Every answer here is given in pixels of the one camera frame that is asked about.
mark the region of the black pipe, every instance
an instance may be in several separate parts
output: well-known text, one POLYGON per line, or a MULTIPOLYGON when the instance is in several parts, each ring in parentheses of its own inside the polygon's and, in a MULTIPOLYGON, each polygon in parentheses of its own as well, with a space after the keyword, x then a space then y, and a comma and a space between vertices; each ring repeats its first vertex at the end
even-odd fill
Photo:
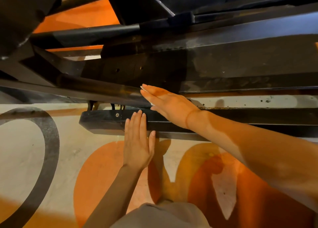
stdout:
POLYGON ((76 7, 79 7, 94 1, 98 1, 98 0, 66 0, 58 8, 52 9, 49 12, 48 16, 59 13, 59 12, 63 12, 72 8, 76 8, 76 7))
POLYGON ((139 33, 139 25, 107 25, 32 34, 30 41, 42 49, 103 45, 107 39, 139 33))

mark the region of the concrete floor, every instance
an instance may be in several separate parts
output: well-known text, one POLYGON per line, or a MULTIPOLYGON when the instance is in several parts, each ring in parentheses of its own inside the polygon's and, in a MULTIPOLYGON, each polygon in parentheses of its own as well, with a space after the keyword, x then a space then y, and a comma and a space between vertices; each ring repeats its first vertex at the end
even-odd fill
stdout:
MULTIPOLYGON (((1 228, 84 224, 121 167, 123 150, 123 137, 78 124, 86 108, 0 106, 1 228)), ((209 142, 157 140, 128 212, 160 198, 196 204, 213 228, 311 227, 314 215, 209 142)))

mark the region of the skin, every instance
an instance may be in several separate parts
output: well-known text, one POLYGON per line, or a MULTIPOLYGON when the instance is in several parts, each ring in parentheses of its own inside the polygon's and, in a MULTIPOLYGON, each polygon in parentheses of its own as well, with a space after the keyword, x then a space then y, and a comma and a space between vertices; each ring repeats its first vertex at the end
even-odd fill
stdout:
POLYGON ((126 214, 140 174, 154 155, 155 141, 155 131, 147 138, 146 114, 141 110, 134 112, 125 123, 123 166, 84 228, 110 227, 126 214))
POLYGON ((184 96, 142 85, 151 107, 228 151, 271 186, 318 212, 318 145, 199 110, 184 96))

